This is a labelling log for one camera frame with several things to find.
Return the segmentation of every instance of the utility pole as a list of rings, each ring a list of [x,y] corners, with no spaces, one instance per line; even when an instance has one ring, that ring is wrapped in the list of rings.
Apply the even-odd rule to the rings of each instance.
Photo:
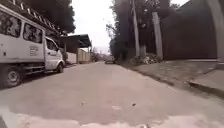
[[[134,22],[134,31],[135,31],[135,50],[136,50],[136,56],[140,56],[140,48],[139,48],[139,33],[138,33],[138,21],[137,21],[137,15],[135,10],[135,0],[132,0],[132,9],[133,9],[133,22]]]
[[[217,56],[220,68],[224,68],[224,14],[219,0],[207,0],[216,30]]]
[[[162,44],[162,34],[160,28],[160,19],[158,12],[156,11],[156,0],[152,0],[152,6],[154,11],[152,12],[152,21],[154,25],[155,39],[156,39],[156,54],[159,58],[163,59],[163,44]]]

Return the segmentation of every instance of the street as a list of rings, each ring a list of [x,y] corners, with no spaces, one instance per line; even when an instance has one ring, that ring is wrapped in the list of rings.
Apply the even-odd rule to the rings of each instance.
[[[224,102],[118,65],[78,65],[0,91],[19,128],[223,128]]]

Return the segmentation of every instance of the van side window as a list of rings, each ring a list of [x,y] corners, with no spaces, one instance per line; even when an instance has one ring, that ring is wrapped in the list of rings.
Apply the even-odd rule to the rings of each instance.
[[[34,27],[28,23],[25,23],[23,38],[27,41],[32,41],[35,43],[42,44],[43,32],[41,29]]]
[[[0,11],[0,34],[18,38],[20,36],[21,24],[22,21],[20,19]]]
[[[47,41],[47,48],[53,51],[57,51],[57,46],[54,44],[53,41],[46,39]]]

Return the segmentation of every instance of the sky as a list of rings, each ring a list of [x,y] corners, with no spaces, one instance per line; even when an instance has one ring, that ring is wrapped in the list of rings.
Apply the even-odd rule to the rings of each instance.
[[[183,5],[187,1],[172,0],[171,2]],[[72,0],[75,11],[75,34],[88,34],[93,47],[104,54],[109,54],[110,42],[106,24],[114,22],[110,5],[112,5],[111,0]]]

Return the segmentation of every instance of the van tire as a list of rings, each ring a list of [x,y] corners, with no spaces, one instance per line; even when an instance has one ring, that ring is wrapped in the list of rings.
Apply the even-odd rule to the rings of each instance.
[[[64,66],[62,63],[60,63],[57,67],[57,73],[63,73],[64,72]]]
[[[22,82],[22,72],[17,66],[4,66],[1,70],[1,85],[6,88],[19,86]]]

